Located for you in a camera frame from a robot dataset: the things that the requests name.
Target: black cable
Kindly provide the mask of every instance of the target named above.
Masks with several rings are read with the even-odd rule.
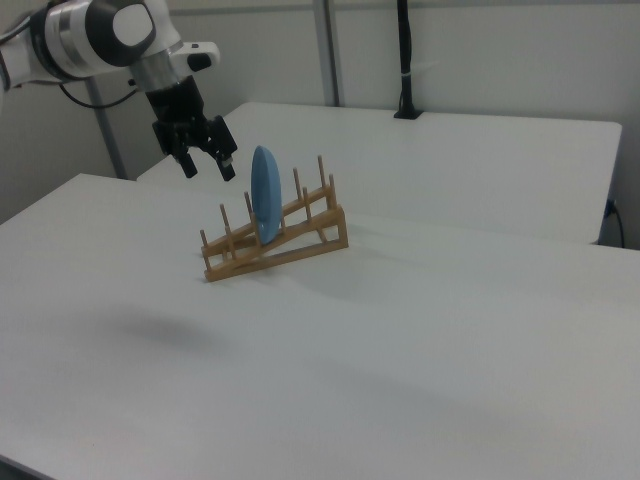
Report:
[[[611,213],[615,213],[616,218],[618,219],[618,227],[620,228],[620,246],[622,248],[625,248],[625,245],[624,245],[624,227],[622,226],[622,218],[620,217],[620,212],[618,211],[618,209],[616,208],[615,205],[611,209]]]
[[[81,100],[78,100],[76,97],[74,97],[73,95],[71,95],[69,93],[69,91],[66,89],[66,87],[62,84],[60,84],[60,90],[62,90],[62,92],[75,104],[80,105],[81,107],[84,108],[90,108],[92,110],[105,110],[107,108],[111,108],[111,107],[115,107],[117,105],[120,105],[124,102],[126,102],[127,100],[129,100],[131,97],[133,97],[136,93],[138,93],[138,89],[133,90],[132,92],[129,92],[128,94],[126,94],[124,97],[122,97],[120,100],[116,100],[115,102],[112,103],[107,103],[106,105],[91,105],[89,103],[84,103]]]
[[[24,20],[22,20],[20,24],[16,25],[16,28],[14,30],[4,33],[2,36],[0,36],[0,46],[4,45],[9,40],[20,35],[27,28],[29,28],[30,24],[31,24],[31,18],[27,17]]]

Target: white table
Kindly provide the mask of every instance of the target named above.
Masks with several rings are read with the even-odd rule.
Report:
[[[191,180],[173,158],[138,180],[242,195],[256,146],[273,151],[283,188],[291,168],[315,180],[315,157],[336,174],[349,212],[583,244],[600,235],[621,127],[614,123],[423,114],[249,103],[226,117],[239,145],[225,185],[194,153]]]
[[[0,226],[0,455],[59,480],[640,476],[637,252],[347,212],[348,250],[206,284],[219,201],[80,176]]]

